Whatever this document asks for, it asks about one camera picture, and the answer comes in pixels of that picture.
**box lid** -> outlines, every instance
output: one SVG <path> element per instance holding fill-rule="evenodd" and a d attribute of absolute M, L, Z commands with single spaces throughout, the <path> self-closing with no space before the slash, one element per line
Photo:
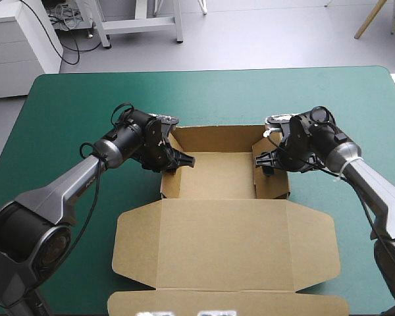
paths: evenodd
<path fill-rule="evenodd" d="M 118 219 L 113 269 L 158 289 L 295 292 L 340 272 L 333 219 L 286 200 L 164 199 Z"/>

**white cable tie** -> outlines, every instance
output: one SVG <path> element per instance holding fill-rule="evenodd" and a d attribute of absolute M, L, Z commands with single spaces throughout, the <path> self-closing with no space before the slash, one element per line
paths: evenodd
<path fill-rule="evenodd" d="M 340 173 L 338 174 L 338 176 L 335 177 L 334 182 L 340 181 L 340 180 L 343 178 L 343 174 L 342 174 L 342 173 L 344 172 L 344 169 L 348 166 L 348 164 L 350 164 L 350 163 L 352 163 L 353 161 L 356 161 L 356 160 L 362 160 L 362 161 L 364 161 L 364 159 L 363 159 L 362 157 L 359 157 L 359 156 L 353 157 L 353 158 L 347 160 L 347 161 L 342 165 L 341 170 L 340 170 Z"/>

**gray floor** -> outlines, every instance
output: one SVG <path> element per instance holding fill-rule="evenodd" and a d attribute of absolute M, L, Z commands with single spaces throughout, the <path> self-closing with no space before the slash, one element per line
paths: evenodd
<path fill-rule="evenodd" d="M 174 32 L 112 36 L 113 48 L 83 53 L 61 72 L 136 72 L 313 66 L 382 65 L 395 73 L 395 34 L 390 35 L 389 1 L 360 40 L 354 33 L 375 0 L 208 0 L 203 16 L 197 0 L 181 0 L 185 41 Z M 133 1 L 102 1 L 109 20 L 132 17 Z M 163 14 L 171 12 L 166 0 Z M 81 48 L 98 38 L 78 35 Z M 62 36 L 67 45 L 70 38 Z M 65 53 L 74 60 L 74 53 Z M 0 99 L 0 153 L 23 104 L 23 97 Z"/>

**wooden chair leg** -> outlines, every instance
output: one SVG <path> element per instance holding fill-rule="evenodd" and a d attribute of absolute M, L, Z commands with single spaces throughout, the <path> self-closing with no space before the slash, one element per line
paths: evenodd
<path fill-rule="evenodd" d="M 373 19 L 377 16 L 377 14 L 382 9 L 382 7 L 384 6 L 385 3 L 386 3 L 386 0 L 377 1 L 375 7 L 370 12 L 369 16 L 366 18 L 363 25 L 361 25 L 359 30 L 357 31 L 357 33 L 355 33 L 355 36 L 354 36 L 355 39 L 358 40 L 360 38 L 360 36 L 363 35 L 364 31 L 366 31 L 366 28 L 370 25 L 371 21 L 373 21 Z"/>

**cardboard box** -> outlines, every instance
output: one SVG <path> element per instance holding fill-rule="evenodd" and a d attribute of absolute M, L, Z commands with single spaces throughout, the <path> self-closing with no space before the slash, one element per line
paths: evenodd
<path fill-rule="evenodd" d="M 287 173 L 266 177 L 254 167 L 254 158 L 275 147 L 263 137 L 265 127 L 191 126 L 172 132 L 173 147 L 196 158 L 194 168 L 165 173 L 164 198 L 180 199 L 276 199 L 290 193 Z M 279 134 L 273 134 L 279 144 Z"/>
<path fill-rule="evenodd" d="M 155 290 L 114 293 L 110 316 L 348 315 L 342 298 L 296 293 L 339 274 L 334 222 L 286 200 L 286 172 L 268 178 L 254 167 L 256 155 L 274 148 L 264 130 L 172 133 L 171 144 L 196 157 L 195 167 L 164 174 L 165 199 L 119 217 L 113 256 L 116 273 Z"/>
<path fill-rule="evenodd" d="M 332 218 L 286 200 L 163 199 L 125 212 L 113 269 L 156 290 L 114 293 L 110 316 L 348 315 L 342 298 L 296 294 L 340 263 Z"/>

